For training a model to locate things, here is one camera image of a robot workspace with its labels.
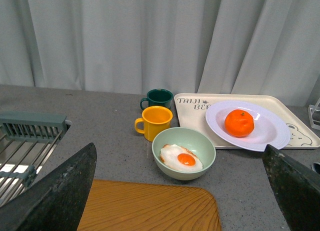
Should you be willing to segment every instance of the wooden cutting board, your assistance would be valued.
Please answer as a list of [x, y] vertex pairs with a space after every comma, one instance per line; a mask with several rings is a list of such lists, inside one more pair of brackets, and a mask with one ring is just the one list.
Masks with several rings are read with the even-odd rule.
[[78, 231], [221, 231], [215, 198], [198, 187], [93, 180]]

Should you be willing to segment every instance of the bowl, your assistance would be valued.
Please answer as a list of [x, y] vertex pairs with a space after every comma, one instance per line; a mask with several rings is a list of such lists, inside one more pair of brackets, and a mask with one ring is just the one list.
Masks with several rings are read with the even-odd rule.
[[[193, 152], [202, 162], [203, 169], [194, 172], [177, 171], [160, 160], [160, 150], [164, 145], [178, 145]], [[160, 132], [152, 142], [152, 153], [156, 165], [166, 175], [177, 180], [194, 180], [211, 167], [216, 159], [216, 148], [202, 133], [186, 127], [171, 127]]]

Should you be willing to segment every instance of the yellow mug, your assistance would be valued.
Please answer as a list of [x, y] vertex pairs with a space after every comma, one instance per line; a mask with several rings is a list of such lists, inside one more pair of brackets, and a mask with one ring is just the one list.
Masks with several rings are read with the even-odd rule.
[[[142, 112], [142, 117], [134, 122], [134, 128], [139, 134], [152, 142], [161, 131], [169, 129], [173, 113], [170, 109], [162, 106], [150, 106]], [[143, 129], [138, 128], [138, 124], [143, 123]]]

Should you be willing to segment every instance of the oval plate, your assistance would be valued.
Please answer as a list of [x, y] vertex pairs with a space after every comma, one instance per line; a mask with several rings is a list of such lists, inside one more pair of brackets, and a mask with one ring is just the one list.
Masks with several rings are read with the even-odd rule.
[[[234, 137], [225, 129], [225, 119], [235, 109], [247, 111], [254, 119], [254, 130], [246, 137]], [[207, 109], [205, 119], [220, 138], [246, 150], [264, 152], [267, 144], [280, 150], [291, 138], [288, 126], [279, 116], [250, 102], [237, 100], [216, 102]]]

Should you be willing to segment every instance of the curtain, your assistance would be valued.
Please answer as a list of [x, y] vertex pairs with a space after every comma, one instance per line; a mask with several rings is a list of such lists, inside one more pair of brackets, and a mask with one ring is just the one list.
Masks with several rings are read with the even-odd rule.
[[0, 0], [0, 84], [320, 97], [320, 0]]

